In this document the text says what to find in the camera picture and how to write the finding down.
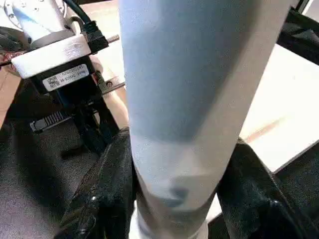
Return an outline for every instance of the black fabric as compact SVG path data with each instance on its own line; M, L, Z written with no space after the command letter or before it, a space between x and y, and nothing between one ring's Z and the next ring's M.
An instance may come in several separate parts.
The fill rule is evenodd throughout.
M309 194L318 187L314 172L318 167L309 163L318 155L313 150L275 176L240 140L217 189L223 215L209 224L209 238L319 238L314 220L318 194L316 190ZM312 185L305 187L299 182Z
M289 11L277 43L319 65L319 23L294 9Z
M126 239L135 200L129 129L114 137L78 187L55 239Z
M0 130L0 239L49 239L79 183L98 157L72 121L34 134L32 120L59 110L25 82ZM64 157L71 148L81 150Z

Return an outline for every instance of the white pipe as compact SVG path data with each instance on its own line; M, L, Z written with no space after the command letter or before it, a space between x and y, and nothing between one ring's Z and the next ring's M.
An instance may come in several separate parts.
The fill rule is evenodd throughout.
M198 235L289 4L120 0L143 237Z

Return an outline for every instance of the white sticker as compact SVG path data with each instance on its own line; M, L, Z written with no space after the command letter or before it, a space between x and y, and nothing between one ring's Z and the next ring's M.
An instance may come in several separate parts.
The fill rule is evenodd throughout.
M54 91L62 86L80 80L88 76L89 70L85 64L73 67L69 70L63 71L57 75L46 78L42 81L47 91Z

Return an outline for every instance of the qr code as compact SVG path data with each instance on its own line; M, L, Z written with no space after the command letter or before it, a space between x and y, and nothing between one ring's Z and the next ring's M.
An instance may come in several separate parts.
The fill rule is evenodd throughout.
M49 83L49 86L51 88L56 88L56 87L59 87L60 86L60 82L58 81L58 79L56 78L56 76L53 76L49 79L47 79L48 83Z

